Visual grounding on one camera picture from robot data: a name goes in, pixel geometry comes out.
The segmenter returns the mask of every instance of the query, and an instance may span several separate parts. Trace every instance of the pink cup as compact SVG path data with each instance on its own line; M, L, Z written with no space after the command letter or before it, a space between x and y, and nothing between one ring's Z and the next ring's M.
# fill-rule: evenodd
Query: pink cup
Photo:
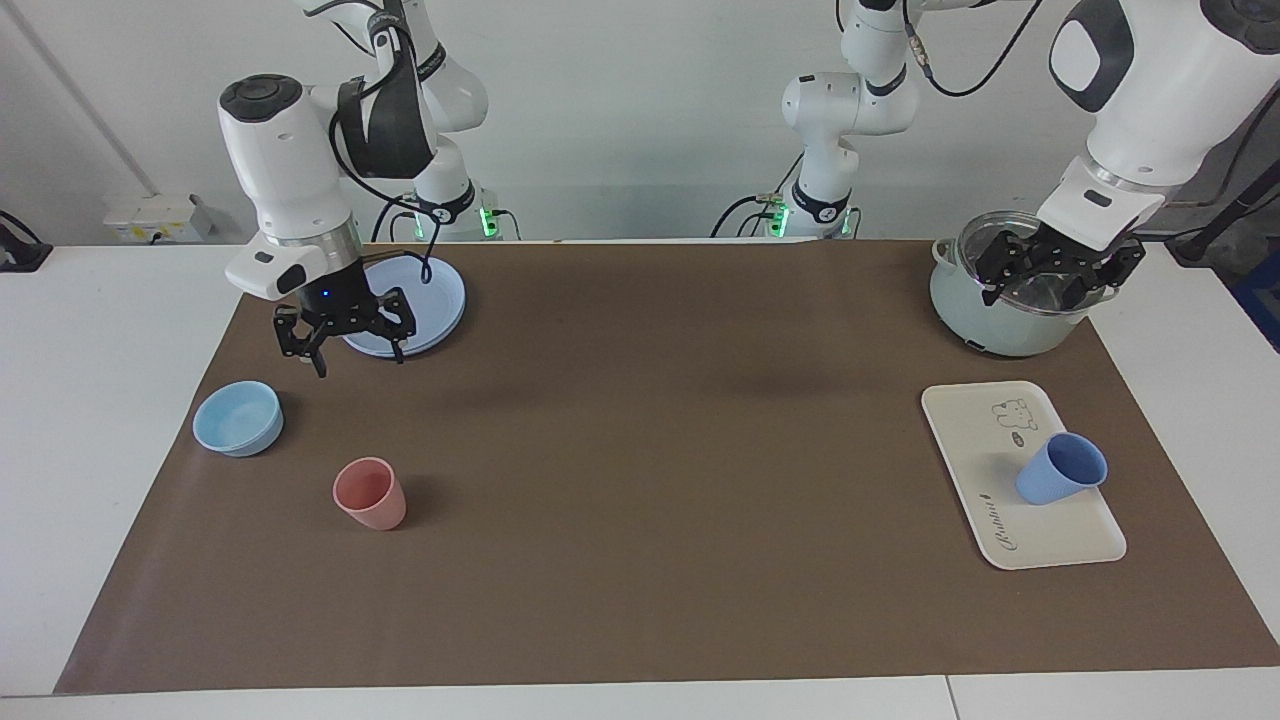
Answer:
M343 468L333 482L333 501L375 530L389 530L404 519L404 489L380 457L361 457Z

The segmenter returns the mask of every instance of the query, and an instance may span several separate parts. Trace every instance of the pot handle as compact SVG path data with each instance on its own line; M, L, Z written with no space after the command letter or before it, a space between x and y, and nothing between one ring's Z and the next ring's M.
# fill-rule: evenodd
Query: pot handle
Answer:
M947 270L948 273L954 273L956 269L955 263L947 260L947 255L951 254L952 242L955 241L946 238L933 241L933 261L937 263L940 268Z

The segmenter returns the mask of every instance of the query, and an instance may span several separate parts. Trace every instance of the blue cup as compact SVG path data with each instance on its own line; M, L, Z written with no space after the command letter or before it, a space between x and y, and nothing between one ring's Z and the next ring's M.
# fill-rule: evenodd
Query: blue cup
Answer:
M1018 495L1032 505L1048 505L1107 479L1107 459L1098 446L1075 433L1059 433L1018 474Z

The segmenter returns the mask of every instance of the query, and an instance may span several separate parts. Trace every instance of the black cable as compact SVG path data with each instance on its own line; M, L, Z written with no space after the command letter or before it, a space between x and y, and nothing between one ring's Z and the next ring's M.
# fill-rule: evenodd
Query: black cable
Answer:
M863 209L850 208L849 214L851 215L854 213L858 213L858 223L854 225L854 234L850 240L858 240L858 231L863 229Z
M787 184L787 181L791 179L791 176L796 172L796 168L800 167L800 161L801 160L804 160L804 152L803 151L799 155L796 155L796 161L791 163L791 169L787 170L787 174L782 176L782 179L778 182L778 187L773 188L773 195L778 195L780 192L782 192L782 188ZM755 227L751 228L751 237L755 237L755 233L758 233L758 232L760 232L760 222L759 222L759 219L755 222Z
M392 208L394 208L394 205L387 202L383 205L383 209L378 213L378 219L374 220L374 232L369 238L369 242L371 245L378 243L378 236L383 233L383 222L387 220L387 214L392 211Z
M908 13L906 9L906 3L908 0L902 0L902 23L906 27L908 38L913 41L914 46L913 51L915 54L915 61L920 65L920 69L924 70L925 79L929 81L929 85L932 85L934 90L937 90L942 95L946 95L947 97L966 97L986 87L986 85L991 82L991 78L996 77L996 73L1000 70L1001 65L1005 64L1005 60L1009 58L1009 54L1014 51L1014 46L1018 45L1019 40L1021 40L1023 33L1027 31L1027 26L1032 23L1032 18L1036 17L1036 13L1039 10L1041 5L1044 4L1044 0L1036 0L1030 10L1027 10L1027 17L1023 18L1021 24L1018 26L1016 31L1014 31L1014 36L1009 38L1009 45L1005 46L1005 51L1000 54L1000 58L996 59L996 64L992 65L989 70L987 70L987 74L980 81L978 81L978 85L968 90L959 90L959 91L942 87L942 85L933 78L933 65L929 63L929 54L924 49L924 38L920 37L918 32L915 32L915 26L911 23L910 13Z
M343 1L346 1L346 3L356 3L356 1L358 1L361 4L365 4L364 0L343 0ZM340 4L342 3L330 3L329 5L340 5ZM406 33L403 29L401 29L398 27L392 27L392 29L394 29L396 33L399 36L401 44L404 47L396 56L396 63L387 72L387 74L383 76L381 78L379 78L378 82L375 82L374 85L371 85L371 86L366 87L365 90L362 90L360 92L360 95L356 96L357 101L364 100L365 97L369 97L370 95L372 95L372 94L378 92L379 90L381 90L383 87L385 87L387 83L390 82L392 78L394 78L397 76L397 73L399 73L401 70L403 70L403 68L404 68L404 58L413 58L413 59L416 59L415 58L415 53L413 53L413 38L411 38L408 36L408 33ZM343 174L346 174L352 182L355 182L357 186L360 186L361 190L364 190L365 192L372 195L374 197L381 199L384 202L387 202L388 208L392 206L392 205L399 206L399 208L403 208L406 210L410 210L411 213L416 214L417 217L425 217L429 220L431 220L431 223L434 223L435 231L431 233L431 242L428 243L426 254L421 255L421 256L420 255L415 255L415 258L419 258L420 260L422 260L422 284L430 283L431 282L431 274L433 274L431 273L431 264L430 264L431 251L435 250L435 241L436 241L436 238L440 237L440 224L442 224L440 219L436 218L433 213L430 213L422 205L413 206L413 205L410 205L408 202L404 202L403 200L398 200L396 197L392 197L390 195L387 195L387 193L379 191L374 186L371 186L367 182L365 182L360 176L357 176L355 173L355 170L352 170L349 167L347 167L347 163L342 159L342 152L338 151L338 113L337 111L334 111L333 118L329 120L329 149L333 150L333 158L334 158L334 160L337 160L338 167L342 169Z
M337 8L338 5L364 5L364 6L369 8L370 10L372 10L375 13L381 13L383 12L381 8L379 8L378 5L374 5L369 0L333 0L332 3L325 3L324 5L320 5L319 8L315 8L315 9L311 9L311 10L302 10L302 14L305 17L307 17L307 18L314 18L314 17L319 15L320 13L325 13L328 10L332 10L332 9Z
M511 224L516 225L516 241L517 242L524 242L525 241L525 236L522 236L520 233L520 219L516 218L515 213L512 213L511 210L494 210L493 214L494 215L506 215L506 217L511 218Z
M14 218L13 215L10 215L9 213L5 213L4 210L0 210L0 218L4 218L5 220L9 222L10 225L13 225L13 227L20 229L22 232L24 232L27 234L27 237L29 237L31 240L36 241L36 245L45 245L45 241L40 240L40 237L36 236L36 233L31 232L31 228L28 228L27 224L23 223L22 220L19 220L18 218Z
M374 55L374 53L371 50L369 50L367 47L365 47L364 45L361 45L358 40L356 40L355 37L352 37L351 33L347 32L347 28L342 27L342 24L333 23L333 27L338 28L338 32L340 32L343 37L346 37L347 40L349 40L351 44L356 46L356 50L360 50L361 53L364 53L365 55L369 55L370 58L376 58L376 55Z
M403 220L404 218L415 219L416 215L413 213L397 213L397 215L392 218L392 242L399 242L396 240L396 222Z
M760 227L760 220L768 220L772 217L773 213L759 213L756 215L748 215L746 219L742 220L742 224L737 228L737 237L742 237L742 233L746 232L746 224L750 223L751 220L755 220L755 227ZM755 237L755 231L751 231L750 237Z
M1272 195L1267 201L1258 202L1253 208L1249 208L1249 211L1244 213L1243 215L1240 215L1239 218L1236 218L1236 222L1243 220L1244 218L1248 218L1249 215L1257 215L1258 213L1261 213L1261 211L1266 210L1268 206L1271 206L1276 200L1280 200L1280 192L1276 192L1275 195ZM1185 231L1181 231L1181 232L1176 232L1174 234L1151 234L1151 236L1147 236L1147 238L1143 240L1143 242L1169 242L1171 240L1178 240L1180 237L1187 237L1189 234L1196 234L1196 233L1203 232L1206 229L1208 229L1208 225L1201 225L1198 228L1185 229Z
M1257 135L1258 127L1262 126L1262 120L1271 114L1271 110L1276 105L1276 100L1280 100L1280 86L1271 90L1271 95L1262 104L1262 108L1253 115L1253 122L1249 123L1249 129L1244 131L1244 137L1240 138L1240 145L1235 147L1235 155L1231 156L1230 164L1226 167L1226 174L1222 176L1222 183L1217 186L1217 192L1210 200L1188 200L1184 202L1170 202L1166 208L1212 208L1217 205L1222 196L1226 195L1228 188L1231 186L1231 181L1235 179L1236 165L1240 164L1240 159L1244 156L1244 151L1249 147L1249 142L1253 141L1253 136Z
M367 265L370 263L379 263L381 260L389 260L392 258L417 258L417 256L419 256L417 252L413 252L412 250L390 250L388 252L374 252L372 255L365 255L364 258L361 258L361 261L364 261L364 264Z
M737 200L736 202L733 202L732 205L730 205L728 210L724 210L724 214L721 215L721 219L716 220L716 227L712 228L712 234L708 236L708 237L716 237L716 236L718 236L719 234L719 229L722 227L724 227L724 222L728 220L728 217L733 214L733 210L737 210L742 205L748 205L750 202L760 202L760 201L756 200L754 195L748 195L746 197L744 197L741 200Z
M1271 163L1257 179L1249 183L1249 187L1244 188L1244 192L1215 215L1199 234L1184 243L1170 245L1179 264L1187 265L1203 260L1208 249L1217 242L1217 238L1222 237L1228 228L1240 219L1256 215L1268 208L1276 196L1263 199L1276 187L1280 187L1280 159Z

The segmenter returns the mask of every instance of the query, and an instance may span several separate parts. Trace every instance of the cooking pot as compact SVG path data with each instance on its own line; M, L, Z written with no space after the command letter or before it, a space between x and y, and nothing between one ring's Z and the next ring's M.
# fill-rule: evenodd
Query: cooking pot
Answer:
M1115 288L1100 288L1089 292L1080 305L1064 310L1062 291L1070 278L1043 274L1010 284L995 305L987 306L974 270L977 260L1001 232L1027 238L1037 229L1039 220L1034 215L1002 210L974 218L956 240L933 243L937 261L929 281L933 307L970 347L1007 357L1047 352L1061 345L1089 310L1116 296Z

